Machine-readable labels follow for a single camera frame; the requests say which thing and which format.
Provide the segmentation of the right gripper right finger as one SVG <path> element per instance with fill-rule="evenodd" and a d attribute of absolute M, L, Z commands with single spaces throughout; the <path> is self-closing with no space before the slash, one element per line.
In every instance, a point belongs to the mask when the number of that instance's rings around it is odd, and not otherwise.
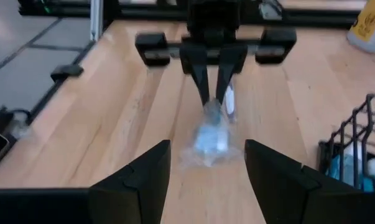
<path fill-rule="evenodd" d="M 245 163 L 266 223 L 375 223 L 375 192 L 363 192 L 248 139 Z"/>

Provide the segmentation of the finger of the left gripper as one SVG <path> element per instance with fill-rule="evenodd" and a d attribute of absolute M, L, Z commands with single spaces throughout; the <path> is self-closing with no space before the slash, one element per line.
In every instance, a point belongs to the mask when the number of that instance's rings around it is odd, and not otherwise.
<path fill-rule="evenodd" d="M 234 45 L 220 50 L 216 99 L 222 103 L 226 89 L 235 73 L 240 73 L 248 48 L 245 45 Z"/>
<path fill-rule="evenodd" d="M 210 99 L 206 49 L 199 45 L 184 45 L 180 48 L 183 73 L 190 75 L 196 84 L 202 105 Z"/>

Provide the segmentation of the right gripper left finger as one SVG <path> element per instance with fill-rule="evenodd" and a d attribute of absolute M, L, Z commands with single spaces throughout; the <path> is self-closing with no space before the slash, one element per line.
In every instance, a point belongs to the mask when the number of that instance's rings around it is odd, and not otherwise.
<path fill-rule="evenodd" d="M 0 189 L 0 223 L 160 223 L 170 167 L 164 139 L 89 187 Z"/>

